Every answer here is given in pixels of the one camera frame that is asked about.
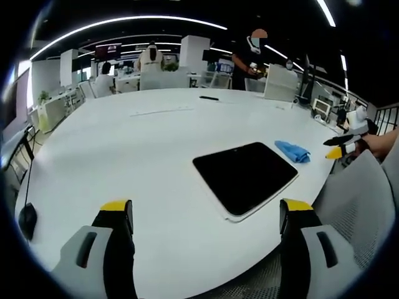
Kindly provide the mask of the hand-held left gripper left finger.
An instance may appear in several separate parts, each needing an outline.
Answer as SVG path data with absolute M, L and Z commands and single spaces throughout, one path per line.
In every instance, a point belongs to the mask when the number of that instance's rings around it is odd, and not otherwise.
M 111 201 L 63 245 L 51 274 L 72 298 L 137 298 L 134 255 L 132 201 Z

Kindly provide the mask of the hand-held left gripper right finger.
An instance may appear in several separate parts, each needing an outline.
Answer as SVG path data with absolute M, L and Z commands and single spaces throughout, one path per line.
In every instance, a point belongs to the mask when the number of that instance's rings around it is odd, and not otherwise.
M 308 203 L 280 200 L 280 298 L 340 298 L 361 269 L 353 247 Z

